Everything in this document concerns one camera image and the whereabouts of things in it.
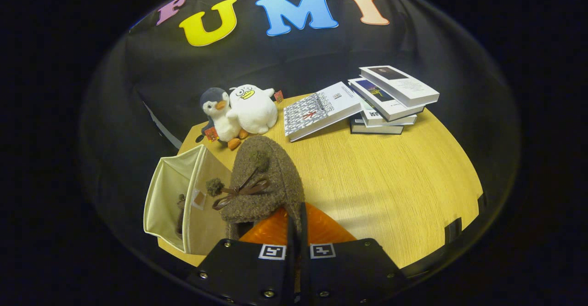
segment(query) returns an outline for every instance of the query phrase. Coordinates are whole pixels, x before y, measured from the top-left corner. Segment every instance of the yellow letter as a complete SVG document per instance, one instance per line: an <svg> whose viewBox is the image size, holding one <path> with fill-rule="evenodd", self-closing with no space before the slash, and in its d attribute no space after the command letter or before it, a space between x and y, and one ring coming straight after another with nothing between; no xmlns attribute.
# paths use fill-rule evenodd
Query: yellow letter
<svg viewBox="0 0 588 306"><path fill-rule="evenodd" d="M233 9L233 3L237 0L223 0L222 2L211 7L212 10L218 10L220 21L222 22L217 30L207 32L202 25L203 11L188 17L179 27L184 29L186 39L193 46L204 46L216 42L230 34L237 26L237 17Z"/></svg>

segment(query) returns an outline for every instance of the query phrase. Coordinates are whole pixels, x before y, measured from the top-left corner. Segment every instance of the black cloth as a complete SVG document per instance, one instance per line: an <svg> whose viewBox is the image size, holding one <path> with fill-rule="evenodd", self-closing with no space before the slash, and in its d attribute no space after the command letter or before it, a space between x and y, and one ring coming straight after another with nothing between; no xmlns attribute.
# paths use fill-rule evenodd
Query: black cloth
<svg viewBox="0 0 588 306"><path fill-rule="evenodd" d="M199 96L215 86L254 84L289 97L355 78L359 67L392 65L441 93L428 109L468 154L489 200L506 199L520 156L515 102L486 51L439 9L425 0L375 0L390 21L376 26L360 21L352 0L327 0L338 27L312 29L308 19L303 30L292 27L270 37L257 0L237 0L231 34L208 46L189 45L179 23L205 11L205 29L216 29L221 21L210 7L221 1L186 0L159 26L155 9L122 35L84 98L79 131L84 186L113 233L145 261L180 277L190 268L161 250L141 226L157 161L177 152L145 105L183 140L191 126L206 121Z"/></svg>

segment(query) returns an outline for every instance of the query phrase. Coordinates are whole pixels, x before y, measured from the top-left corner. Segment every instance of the stuffed penguin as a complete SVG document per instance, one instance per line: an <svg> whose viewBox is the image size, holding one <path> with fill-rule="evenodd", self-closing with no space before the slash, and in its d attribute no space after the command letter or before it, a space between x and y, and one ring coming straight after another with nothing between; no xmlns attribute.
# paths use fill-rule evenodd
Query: stuffed penguin
<svg viewBox="0 0 588 306"><path fill-rule="evenodd" d="M277 107L270 98L273 89L261 90L245 84L231 90L229 119L237 118L241 127L251 134L265 134L276 124Z"/></svg>
<svg viewBox="0 0 588 306"><path fill-rule="evenodd" d="M229 95L221 88L210 88L200 97L200 107L208 115L208 124L202 128L202 134L208 128L214 127L219 136L219 142L235 149L247 133L239 126L235 118L228 118L227 113L231 110L229 106Z"/></svg>

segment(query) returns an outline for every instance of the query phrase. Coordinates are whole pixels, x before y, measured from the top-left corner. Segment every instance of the duck beak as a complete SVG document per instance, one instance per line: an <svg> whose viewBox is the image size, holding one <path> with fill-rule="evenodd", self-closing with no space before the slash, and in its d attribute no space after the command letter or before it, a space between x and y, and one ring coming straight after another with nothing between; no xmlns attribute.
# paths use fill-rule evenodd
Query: duck beak
<svg viewBox="0 0 588 306"><path fill-rule="evenodd" d="M225 106L226 106L226 101L220 101L216 104L215 108L220 111L221 109L224 109Z"/></svg>
<svg viewBox="0 0 588 306"><path fill-rule="evenodd" d="M247 98L249 98L249 97L253 96L253 95L254 95L254 93L255 93L255 91L253 91L253 90L249 90L248 92L245 92L245 93L244 93L244 94L241 96L241 98L243 98L243 99L247 99Z"/></svg>

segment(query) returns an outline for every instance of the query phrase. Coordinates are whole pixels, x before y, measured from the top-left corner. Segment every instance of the purple letter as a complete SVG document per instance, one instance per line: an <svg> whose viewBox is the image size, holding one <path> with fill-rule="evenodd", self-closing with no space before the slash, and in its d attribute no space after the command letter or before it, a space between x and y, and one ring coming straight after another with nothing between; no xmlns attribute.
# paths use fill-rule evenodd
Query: purple letter
<svg viewBox="0 0 588 306"><path fill-rule="evenodd" d="M156 26L160 25L163 21L170 19L170 17L172 17L173 15L178 13L178 10L176 9L176 7L182 6L184 2L186 2L186 0L174 0L171 3L169 3L168 5L165 5L164 7L160 8L159 9L159 21L157 21L157 23L155 25Z"/></svg>

